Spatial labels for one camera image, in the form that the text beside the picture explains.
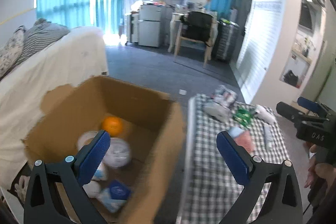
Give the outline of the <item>right human hand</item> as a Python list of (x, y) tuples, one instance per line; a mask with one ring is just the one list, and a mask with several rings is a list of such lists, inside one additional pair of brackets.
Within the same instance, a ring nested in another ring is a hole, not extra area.
[(326, 192), (328, 192), (335, 180), (335, 167), (331, 164), (316, 162), (315, 154), (317, 152), (317, 148), (318, 146), (314, 144), (309, 150), (312, 157), (309, 160), (309, 168), (307, 170), (307, 179), (304, 188), (310, 187), (313, 181), (319, 177), (323, 178), (327, 182)]

